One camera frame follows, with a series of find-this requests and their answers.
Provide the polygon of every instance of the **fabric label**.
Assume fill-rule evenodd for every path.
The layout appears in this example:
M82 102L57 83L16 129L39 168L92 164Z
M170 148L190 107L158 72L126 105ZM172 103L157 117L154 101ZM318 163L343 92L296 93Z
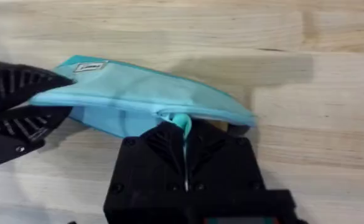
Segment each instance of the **fabric label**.
M79 63L74 72L85 72L102 69L106 66L107 62L92 62L92 63Z

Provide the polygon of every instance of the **wood grain surface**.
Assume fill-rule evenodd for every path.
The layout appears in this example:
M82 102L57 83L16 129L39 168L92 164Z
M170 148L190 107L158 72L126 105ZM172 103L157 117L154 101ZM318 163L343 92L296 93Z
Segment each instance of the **wood grain surface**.
M229 92L257 116L269 188L310 223L364 223L364 0L0 0L0 60L75 54ZM0 166L0 224L106 223L120 142L66 120Z

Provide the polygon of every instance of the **black plastic housing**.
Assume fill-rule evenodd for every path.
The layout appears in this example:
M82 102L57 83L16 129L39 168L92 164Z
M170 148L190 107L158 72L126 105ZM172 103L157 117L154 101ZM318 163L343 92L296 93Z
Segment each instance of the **black plastic housing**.
M186 162L183 130L167 122L124 139L104 205L108 222L205 223L210 217L301 222L288 190L266 190L248 139L193 120L185 149Z

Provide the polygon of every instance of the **blue pouch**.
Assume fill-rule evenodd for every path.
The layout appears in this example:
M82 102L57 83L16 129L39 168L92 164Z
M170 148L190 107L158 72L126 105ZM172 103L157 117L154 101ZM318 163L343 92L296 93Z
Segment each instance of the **blue pouch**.
M203 83L148 68L75 55L54 69L75 84L35 95L30 104L73 106L71 118L119 137L139 136L177 114L254 125L230 95ZM178 115L186 125L186 119Z

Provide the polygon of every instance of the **screw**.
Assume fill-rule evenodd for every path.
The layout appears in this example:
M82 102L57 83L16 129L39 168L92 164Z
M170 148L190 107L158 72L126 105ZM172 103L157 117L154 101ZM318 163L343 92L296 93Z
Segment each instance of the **screw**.
M167 184L167 190L176 191L179 190L179 186L175 183L169 183Z
M250 183L250 188L253 190L259 190L261 188L261 184L258 182L252 182Z
M243 146L246 144L246 138L238 138L237 139L237 144L240 146Z
M124 190L124 185L120 183L116 183L111 187L111 191L116 194L121 193L123 190Z
M136 140L135 140L135 139L127 138L127 139L125 139L125 144L126 144L127 146L133 146L133 145L135 145L135 144L136 144Z
M16 152L24 152L26 148L24 146L18 146L16 147Z
M197 191L205 190L205 185L204 184L196 184L194 189L197 190Z

